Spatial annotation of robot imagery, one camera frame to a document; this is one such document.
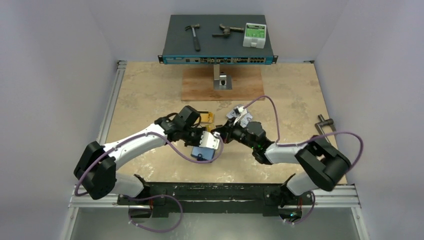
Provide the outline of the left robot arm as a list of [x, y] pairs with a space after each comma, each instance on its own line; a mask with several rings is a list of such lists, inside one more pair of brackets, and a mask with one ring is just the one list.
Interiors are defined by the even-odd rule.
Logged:
[[130, 197], [138, 205], [146, 203], [149, 191], [142, 177], [118, 173], [118, 169], [142, 154], [172, 142], [184, 141], [187, 146], [198, 146], [204, 129], [201, 114], [186, 105], [178, 113], [156, 119], [145, 129], [121, 140], [101, 145], [89, 143], [74, 171], [78, 183], [75, 196], [89, 195], [99, 200], [108, 194]]

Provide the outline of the navy blue card holder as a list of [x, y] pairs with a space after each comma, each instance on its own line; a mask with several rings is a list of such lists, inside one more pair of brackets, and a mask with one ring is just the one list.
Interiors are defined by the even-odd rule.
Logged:
[[191, 156], [198, 162], [210, 162], [215, 155], [216, 150], [208, 147], [194, 146], [191, 151]]

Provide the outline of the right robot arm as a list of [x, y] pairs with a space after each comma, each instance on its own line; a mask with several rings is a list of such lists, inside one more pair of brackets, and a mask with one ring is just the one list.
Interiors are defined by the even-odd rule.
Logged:
[[262, 124], [251, 121], [243, 127], [233, 119], [212, 130], [224, 143], [237, 141], [252, 150], [252, 156], [264, 165], [299, 164], [296, 173], [282, 184], [280, 196], [288, 204], [315, 189], [332, 191], [351, 168], [351, 161], [324, 138], [313, 136], [305, 143], [278, 145], [267, 138]]

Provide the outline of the gold credit card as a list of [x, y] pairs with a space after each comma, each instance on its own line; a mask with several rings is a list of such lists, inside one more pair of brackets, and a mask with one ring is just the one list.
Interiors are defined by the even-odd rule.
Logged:
[[205, 130], [207, 131], [207, 132], [212, 132], [212, 130], [214, 130], [214, 129], [216, 129], [216, 126], [213, 124], [213, 123], [211, 123], [211, 124], [207, 124], [207, 125], [205, 125], [204, 126], [205, 127]]

